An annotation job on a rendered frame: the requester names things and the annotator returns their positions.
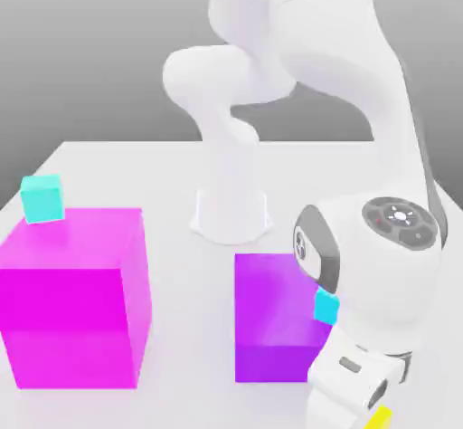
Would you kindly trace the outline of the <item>small turquoise cube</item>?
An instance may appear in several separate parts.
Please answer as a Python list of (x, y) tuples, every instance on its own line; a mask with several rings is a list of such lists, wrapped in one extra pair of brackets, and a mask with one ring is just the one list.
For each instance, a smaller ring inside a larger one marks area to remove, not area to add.
[(57, 174), (25, 176), (20, 185), (20, 197), (28, 224), (59, 221), (65, 217), (61, 178)]

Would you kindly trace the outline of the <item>large purple box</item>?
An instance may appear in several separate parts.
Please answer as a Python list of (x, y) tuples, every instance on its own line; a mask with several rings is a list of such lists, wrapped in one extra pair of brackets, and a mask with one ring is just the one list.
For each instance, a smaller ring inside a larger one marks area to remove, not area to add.
[(317, 285), (291, 253), (234, 259), (235, 381), (303, 383), (331, 327), (314, 319)]

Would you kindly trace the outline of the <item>small cyan cube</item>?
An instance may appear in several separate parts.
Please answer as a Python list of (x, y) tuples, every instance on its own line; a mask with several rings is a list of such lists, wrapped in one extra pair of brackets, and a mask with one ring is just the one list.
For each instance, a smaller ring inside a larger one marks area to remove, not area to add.
[(337, 322), (339, 306), (340, 301), (335, 294), (319, 287), (314, 299), (313, 318), (327, 325), (334, 326)]

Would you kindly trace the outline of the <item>large magenta box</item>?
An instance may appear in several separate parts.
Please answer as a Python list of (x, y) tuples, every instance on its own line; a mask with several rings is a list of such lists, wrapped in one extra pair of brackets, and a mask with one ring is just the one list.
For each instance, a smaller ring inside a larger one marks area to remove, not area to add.
[(70, 208), (0, 243), (0, 336), (21, 389), (134, 389), (152, 319), (139, 208)]

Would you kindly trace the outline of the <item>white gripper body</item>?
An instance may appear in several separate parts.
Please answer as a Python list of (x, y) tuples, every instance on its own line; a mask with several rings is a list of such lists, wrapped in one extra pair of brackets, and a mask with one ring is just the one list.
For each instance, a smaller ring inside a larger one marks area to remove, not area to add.
[(307, 399), (306, 429), (363, 429), (367, 420), (313, 387)]

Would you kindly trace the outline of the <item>small yellow cube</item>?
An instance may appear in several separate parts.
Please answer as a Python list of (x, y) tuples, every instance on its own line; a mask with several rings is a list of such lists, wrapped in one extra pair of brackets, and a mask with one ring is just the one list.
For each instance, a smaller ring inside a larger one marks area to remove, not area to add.
[(392, 410), (384, 405), (377, 407), (374, 414), (364, 426), (364, 429), (390, 429)]

